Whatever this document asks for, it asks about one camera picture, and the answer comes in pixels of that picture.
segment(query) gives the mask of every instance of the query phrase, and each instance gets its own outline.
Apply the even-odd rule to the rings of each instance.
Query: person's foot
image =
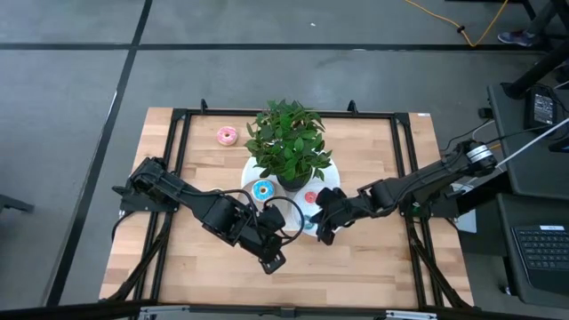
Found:
[[[498,35],[498,40],[504,44],[518,44],[530,47],[539,42],[539,37],[528,34],[524,30],[514,32],[502,32]]]

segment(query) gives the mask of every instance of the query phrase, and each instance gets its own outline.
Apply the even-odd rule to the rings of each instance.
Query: red object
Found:
[[[306,194],[304,194],[304,200],[306,200],[306,202],[309,204],[313,204],[317,200],[317,194],[312,191],[309,191]]]

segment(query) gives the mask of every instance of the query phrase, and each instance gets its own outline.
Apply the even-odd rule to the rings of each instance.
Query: green plant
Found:
[[[297,101],[268,101],[268,110],[252,124],[257,126],[254,130],[247,124],[252,139],[245,146],[257,160],[256,166],[265,169],[261,178],[275,174],[289,181],[308,180],[314,169],[312,177],[324,180],[321,169],[331,165],[332,151],[323,152],[325,128],[318,113]]]

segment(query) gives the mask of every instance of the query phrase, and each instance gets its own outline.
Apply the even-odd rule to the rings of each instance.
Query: concrete floor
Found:
[[[418,2],[460,21],[475,39],[500,7]],[[143,4],[0,0],[0,43],[130,43]],[[523,6],[509,5],[484,43],[497,44],[498,32],[528,21]],[[550,29],[559,30],[559,22]],[[463,39],[454,27],[403,0],[155,0],[142,43]],[[41,303],[125,57],[126,51],[0,51],[0,193],[36,205],[33,214],[0,215],[1,309]],[[132,168],[148,107],[192,108],[205,98],[211,108],[262,108],[266,100],[288,98],[341,110],[353,99],[360,110],[429,112],[439,144],[445,144],[481,123],[476,112],[486,106],[488,84],[515,79],[539,58],[522,52],[138,52],[62,303],[98,298],[119,201],[110,187],[123,184]],[[495,134],[488,129],[480,137]],[[569,310],[527,306],[498,292],[505,278],[498,260],[472,254],[465,259],[482,309],[569,318]]]

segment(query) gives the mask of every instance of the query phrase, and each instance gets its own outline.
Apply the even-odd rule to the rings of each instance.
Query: wooden tabletop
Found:
[[[150,108],[142,128],[133,169],[146,156],[162,156],[171,108]],[[419,167],[440,159],[429,114],[410,114]],[[325,118],[326,149],[333,150],[341,188],[348,196],[377,179],[397,176],[389,120]],[[249,158],[245,116],[192,116],[181,177],[202,190],[240,188]],[[215,133],[230,125],[239,132],[233,147],[223,147]],[[181,122],[174,141],[173,166]],[[405,136],[400,128],[409,172]],[[115,292],[136,266],[148,225],[148,212],[136,212],[116,231],[101,287],[101,298]],[[454,228],[430,221],[437,265],[453,288],[472,303],[469,280]],[[339,232],[332,246],[302,235],[283,248],[287,262],[268,276],[257,258],[224,244],[202,229],[187,208],[174,215],[164,265],[160,301],[180,304],[294,305],[304,307],[416,308],[417,298],[405,223],[394,212],[387,218],[360,220]],[[149,268],[144,297],[154,266]],[[423,278],[432,302],[427,269]]]

